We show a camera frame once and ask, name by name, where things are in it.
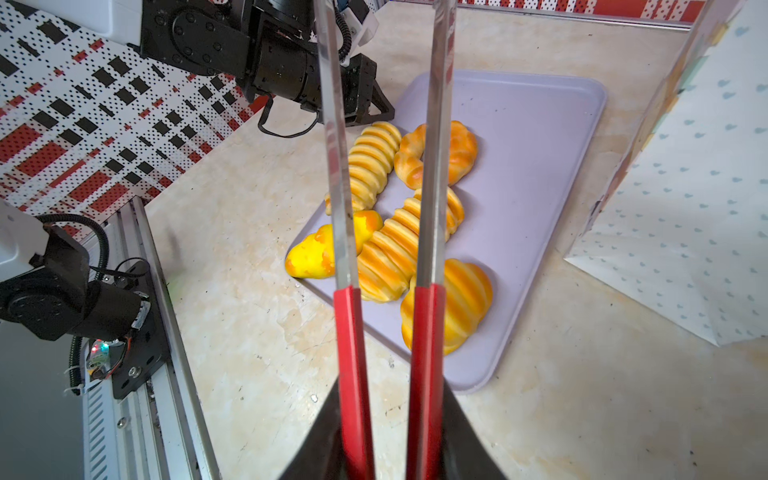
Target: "beige countertop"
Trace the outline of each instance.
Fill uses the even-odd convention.
[[[388,98],[432,10],[389,3],[362,52]],[[455,66],[595,78],[608,103],[495,378],[459,397],[510,478],[768,477],[768,342],[716,348],[562,260],[684,34],[460,9]],[[278,99],[272,129],[312,115]],[[252,118],[147,207],[222,476],[276,478],[338,373],[333,311],[287,276],[327,189],[323,132]],[[349,129],[354,138],[362,128]],[[366,336],[379,478],[405,463],[409,365]]]

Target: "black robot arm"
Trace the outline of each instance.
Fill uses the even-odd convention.
[[[360,10],[363,0],[351,0]],[[142,56],[198,75],[233,75],[248,101],[260,94],[288,98],[323,121],[310,0],[144,0]],[[347,126],[392,120],[395,109],[376,82],[376,63],[365,55],[339,66]],[[371,104],[378,114],[370,114]],[[262,121],[266,121],[265,108]]]

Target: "patterned fabric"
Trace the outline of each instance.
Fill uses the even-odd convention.
[[[704,0],[458,0],[458,3],[680,23],[695,22],[704,6]]]
[[[768,335],[766,45],[751,0],[567,258],[716,345]]]
[[[266,103],[15,2],[0,36],[0,197],[33,215],[151,200]]]

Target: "white paper with heart pattern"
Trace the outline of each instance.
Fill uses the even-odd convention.
[[[752,0],[566,258],[716,345],[768,335],[767,45]]]

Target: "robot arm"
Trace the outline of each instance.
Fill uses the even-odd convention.
[[[278,95],[323,122],[310,0],[22,1],[126,43],[143,57],[203,76],[231,74],[249,102],[260,94]],[[395,110],[376,82],[376,63],[362,54],[348,58],[372,37],[376,19],[364,0],[338,1],[343,12],[336,23],[349,36],[339,59],[346,125],[392,120]],[[370,114],[371,104],[380,113]],[[260,127],[269,107],[271,97]]]

